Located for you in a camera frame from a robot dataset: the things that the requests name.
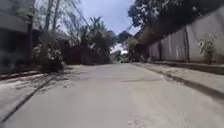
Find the shrub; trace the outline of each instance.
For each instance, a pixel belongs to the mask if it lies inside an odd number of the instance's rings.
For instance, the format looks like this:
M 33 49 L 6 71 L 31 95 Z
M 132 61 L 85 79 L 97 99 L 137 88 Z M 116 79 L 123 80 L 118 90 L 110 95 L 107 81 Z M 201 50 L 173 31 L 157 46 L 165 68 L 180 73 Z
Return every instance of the shrub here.
M 62 56 L 57 39 L 44 33 L 40 36 L 40 44 L 34 48 L 34 59 L 43 72 L 63 70 Z
M 204 55 L 205 62 L 212 63 L 213 54 L 215 52 L 214 43 L 217 37 L 211 33 L 205 33 L 199 40 L 199 47 L 201 49 L 200 54 Z

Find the foliage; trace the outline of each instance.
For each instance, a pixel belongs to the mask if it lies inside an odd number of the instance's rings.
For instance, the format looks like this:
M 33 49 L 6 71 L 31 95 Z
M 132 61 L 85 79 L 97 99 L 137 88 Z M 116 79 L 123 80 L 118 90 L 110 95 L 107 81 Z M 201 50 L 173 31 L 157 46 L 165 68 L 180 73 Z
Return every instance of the foliage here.
M 132 37 L 127 31 L 121 32 L 117 37 L 117 42 L 123 44 L 129 37 Z
M 95 61 L 105 63 L 110 61 L 110 48 L 116 43 L 116 35 L 107 30 L 101 17 L 92 17 L 91 24 L 82 25 L 78 17 L 69 14 L 71 22 L 65 21 L 74 45 L 83 49 L 82 58 L 87 58 L 87 51 L 92 51 L 98 57 L 91 57 Z
M 50 33 L 42 34 L 40 44 L 34 48 L 34 60 L 43 72 L 62 70 L 62 56 L 58 40 Z
M 215 52 L 214 43 L 216 39 L 217 37 L 215 35 L 211 33 L 205 33 L 199 40 L 199 47 L 201 49 L 200 53 L 204 54 L 205 60 L 209 64 L 212 62 L 212 57 Z
M 203 11 L 193 0 L 135 0 L 128 14 L 137 27 L 152 25 L 161 19 L 170 19 L 181 25 L 202 15 Z

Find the wall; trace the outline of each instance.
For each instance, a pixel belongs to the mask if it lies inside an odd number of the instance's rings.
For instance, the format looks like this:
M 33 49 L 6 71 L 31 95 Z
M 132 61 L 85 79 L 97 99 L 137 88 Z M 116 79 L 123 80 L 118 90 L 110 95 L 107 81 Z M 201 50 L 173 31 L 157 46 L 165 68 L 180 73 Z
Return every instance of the wall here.
M 200 54 L 198 40 L 205 32 L 212 33 L 217 36 L 217 40 L 215 42 L 216 52 L 214 54 L 213 61 L 223 63 L 224 6 L 162 39 L 161 60 L 188 61 L 189 56 L 190 62 L 204 62 L 204 57 Z M 158 51 L 154 50 L 158 49 L 156 47 L 157 44 L 159 44 L 159 41 L 150 46 L 149 49 L 151 55 L 158 54 Z
M 224 6 L 187 26 L 190 61 L 203 61 L 198 47 L 198 39 L 205 33 L 217 36 L 214 61 L 224 62 Z
M 160 56 L 159 56 L 159 49 L 158 49 L 158 43 L 154 43 L 153 45 L 151 45 L 149 47 L 149 55 L 151 57 L 152 60 L 160 60 Z
M 153 58 L 165 61 L 184 61 L 184 30 L 181 29 L 170 36 L 162 39 L 149 47 L 150 55 Z

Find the building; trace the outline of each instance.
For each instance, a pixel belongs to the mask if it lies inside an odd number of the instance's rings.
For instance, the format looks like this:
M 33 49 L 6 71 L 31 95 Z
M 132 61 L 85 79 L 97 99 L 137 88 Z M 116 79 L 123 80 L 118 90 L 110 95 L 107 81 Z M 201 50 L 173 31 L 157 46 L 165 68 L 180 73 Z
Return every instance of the building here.
M 34 0 L 0 0 L 0 67 L 29 58 L 28 10 Z

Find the street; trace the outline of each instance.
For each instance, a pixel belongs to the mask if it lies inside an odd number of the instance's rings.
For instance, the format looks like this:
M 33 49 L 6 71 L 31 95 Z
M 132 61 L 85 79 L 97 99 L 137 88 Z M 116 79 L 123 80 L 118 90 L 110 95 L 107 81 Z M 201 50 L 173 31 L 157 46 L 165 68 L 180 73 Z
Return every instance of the street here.
M 131 64 L 81 66 L 66 75 L 4 128 L 224 127 L 224 108 L 212 98 Z

